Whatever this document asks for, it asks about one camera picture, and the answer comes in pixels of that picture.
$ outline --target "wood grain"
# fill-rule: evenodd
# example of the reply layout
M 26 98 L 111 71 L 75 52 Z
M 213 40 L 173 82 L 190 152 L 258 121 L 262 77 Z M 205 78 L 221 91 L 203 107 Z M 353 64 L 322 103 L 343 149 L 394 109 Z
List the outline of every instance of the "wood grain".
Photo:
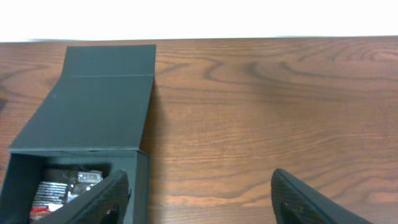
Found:
M 398 220 L 397 37 L 0 44 L 0 179 L 66 46 L 127 44 L 157 44 L 142 143 L 153 223 L 275 223 L 275 168 Z

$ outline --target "brown wooden tabletop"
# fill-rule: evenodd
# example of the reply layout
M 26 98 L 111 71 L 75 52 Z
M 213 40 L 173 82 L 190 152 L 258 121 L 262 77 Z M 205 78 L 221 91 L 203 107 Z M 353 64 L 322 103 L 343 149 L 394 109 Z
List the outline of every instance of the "brown wooden tabletop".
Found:
M 397 222 L 398 37 L 0 44 L 0 180 L 66 46 L 127 44 L 157 44 L 152 223 L 275 223 L 275 168 Z

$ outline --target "dark green box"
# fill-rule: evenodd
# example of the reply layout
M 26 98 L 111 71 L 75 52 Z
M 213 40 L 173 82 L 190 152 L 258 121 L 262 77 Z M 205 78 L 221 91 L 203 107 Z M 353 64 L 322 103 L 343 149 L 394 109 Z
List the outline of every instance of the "dark green box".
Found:
M 82 164 L 126 170 L 124 223 L 146 223 L 149 157 L 139 146 L 154 74 L 154 45 L 68 47 L 59 81 L 9 147 L 0 223 L 27 223 L 44 168 Z

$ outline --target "open box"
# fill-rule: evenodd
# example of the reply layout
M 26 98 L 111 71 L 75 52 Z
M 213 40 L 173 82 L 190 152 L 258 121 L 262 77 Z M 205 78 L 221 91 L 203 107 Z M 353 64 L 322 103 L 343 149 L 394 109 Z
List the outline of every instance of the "open box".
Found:
M 10 145 L 0 223 L 27 223 L 46 168 L 124 169 L 124 223 L 147 222 L 149 157 L 140 150 L 154 83 L 155 46 L 69 47 L 57 84 Z

